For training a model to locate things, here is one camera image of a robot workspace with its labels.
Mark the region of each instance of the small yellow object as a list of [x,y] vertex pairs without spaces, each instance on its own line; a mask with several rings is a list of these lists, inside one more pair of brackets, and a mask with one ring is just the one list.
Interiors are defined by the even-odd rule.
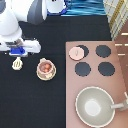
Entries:
[[13,62],[12,68],[14,70],[20,70],[22,68],[23,62],[21,61],[21,57],[17,57]]

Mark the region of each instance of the stovetop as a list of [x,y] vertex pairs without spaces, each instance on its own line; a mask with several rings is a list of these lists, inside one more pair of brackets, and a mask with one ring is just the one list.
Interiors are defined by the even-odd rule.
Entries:
[[[84,57],[73,60],[69,51],[73,47],[84,50]],[[119,58],[113,41],[66,42],[66,128],[90,128],[78,117],[75,100],[78,93],[89,86],[107,91],[115,103],[122,102],[126,91]],[[114,117],[108,128],[127,128],[128,113]]]

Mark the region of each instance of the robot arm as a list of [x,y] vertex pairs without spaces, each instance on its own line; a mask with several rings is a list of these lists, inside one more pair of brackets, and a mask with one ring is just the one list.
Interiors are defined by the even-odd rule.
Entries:
[[18,22],[38,25],[46,19],[48,11],[62,11],[64,3],[64,0],[1,0],[0,51],[10,51],[9,55],[16,57],[25,57],[28,52],[39,53],[41,46],[37,40],[22,39]]
[[47,17],[46,0],[11,0],[12,8],[18,21],[34,25],[42,23]]

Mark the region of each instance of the pink stovetop panel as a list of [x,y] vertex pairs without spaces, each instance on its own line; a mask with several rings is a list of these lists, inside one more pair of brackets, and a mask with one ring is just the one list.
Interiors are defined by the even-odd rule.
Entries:
[[[74,61],[69,57],[71,48],[85,45],[89,49],[89,54],[80,61]],[[111,48],[111,55],[106,58],[99,57],[95,50],[98,45],[107,45]],[[98,71],[101,62],[108,61],[115,67],[112,76],[102,76]],[[87,62],[91,67],[88,76],[80,77],[75,73],[75,65],[78,62]],[[113,41],[74,41],[66,42],[66,128],[90,128],[84,124],[76,114],[75,100],[78,93],[88,87],[97,86],[106,90],[115,103],[120,103],[125,99],[126,91],[122,71],[117,56],[115,42]],[[113,121],[105,128],[128,128],[128,111],[117,111]]]

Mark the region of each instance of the black burner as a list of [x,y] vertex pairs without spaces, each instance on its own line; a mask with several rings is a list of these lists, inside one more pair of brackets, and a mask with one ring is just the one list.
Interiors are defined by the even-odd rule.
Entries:
[[82,48],[84,50],[84,57],[86,57],[88,55],[89,50],[88,50],[88,48],[86,46],[78,45],[77,47],[80,47],[80,48]]
[[82,77],[87,76],[89,75],[90,71],[91,71],[91,68],[89,64],[87,64],[86,62],[79,62],[75,66],[75,72],[79,76],[82,76]]
[[106,45],[99,45],[96,48],[96,54],[100,57],[108,57],[111,54],[111,49]]
[[112,76],[115,72],[114,66],[109,62],[100,63],[98,70],[103,76]]

